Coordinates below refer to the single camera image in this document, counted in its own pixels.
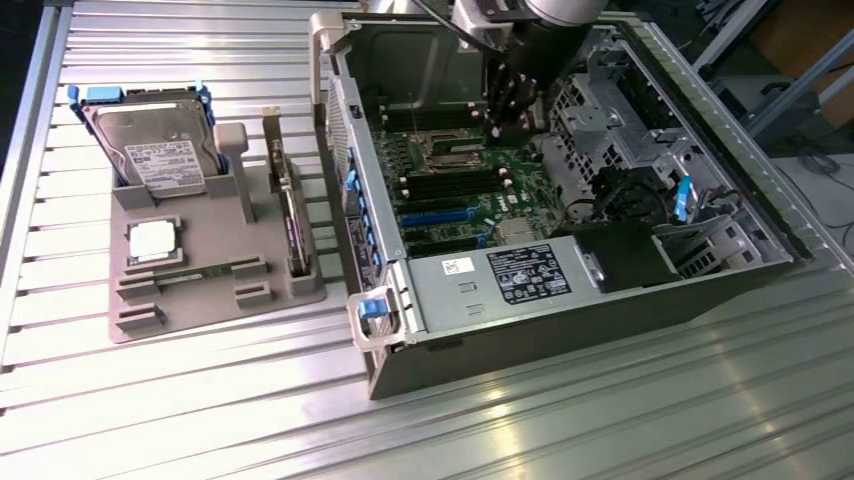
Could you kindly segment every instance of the gray component tray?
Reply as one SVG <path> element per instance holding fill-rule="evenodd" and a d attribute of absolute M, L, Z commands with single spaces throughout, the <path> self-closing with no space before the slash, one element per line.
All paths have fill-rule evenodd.
<path fill-rule="evenodd" d="M 312 274 L 293 278 L 288 268 L 288 242 L 282 207 L 277 195 L 270 194 L 268 167 L 246 168 L 246 182 L 253 201 L 256 223 L 246 223 L 240 196 L 236 194 L 211 198 L 202 194 L 171 198 L 155 207 L 126 211 L 113 196 L 111 249 L 110 249 L 110 339 L 123 343 L 169 332 L 234 320 L 285 308 L 320 302 L 326 298 L 321 265 L 314 237 L 309 227 L 309 212 L 302 191 L 296 192 L 301 225 L 304 226 L 306 251 L 312 262 Z M 179 246 L 187 257 L 182 269 L 222 264 L 236 258 L 261 256 L 268 271 L 254 269 L 249 274 L 224 275 L 190 280 L 159 287 L 159 294 L 134 297 L 129 301 L 117 293 L 119 280 L 127 276 L 129 223 L 143 219 L 175 215 L 181 218 Z M 270 301 L 241 301 L 236 291 L 241 287 L 268 282 Z M 141 328 L 122 330 L 118 323 L 126 321 L 127 310 L 157 305 L 162 323 L 141 322 Z"/>

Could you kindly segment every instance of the hard drive label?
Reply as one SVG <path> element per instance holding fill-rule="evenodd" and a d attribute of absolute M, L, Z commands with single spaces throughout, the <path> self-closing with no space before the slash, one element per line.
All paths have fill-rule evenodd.
<path fill-rule="evenodd" d="M 505 301 L 517 305 L 570 293 L 552 246 L 517 248 L 488 255 Z"/>
<path fill-rule="evenodd" d="M 134 169 L 150 190 L 205 183 L 191 141 L 129 145 L 125 149 Z"/>

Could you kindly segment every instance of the barcode label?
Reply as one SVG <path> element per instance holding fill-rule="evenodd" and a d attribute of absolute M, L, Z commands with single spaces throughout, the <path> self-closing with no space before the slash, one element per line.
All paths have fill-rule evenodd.
<path fill-rule="evenodd" d="M 130 164 L 150 190 L 205 183 L 197 150 L 190 140 L 125 147 Z"/>

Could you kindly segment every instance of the motherboard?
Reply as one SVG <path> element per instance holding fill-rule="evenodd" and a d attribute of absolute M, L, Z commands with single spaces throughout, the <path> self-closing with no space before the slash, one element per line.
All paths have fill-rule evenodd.
<path fill-rule="evenodd" d="M 374 138 L 410 256 L 549 238 L 561 192 L 537 141 L 485 147 L 478 129 L 380 131 Z"/>

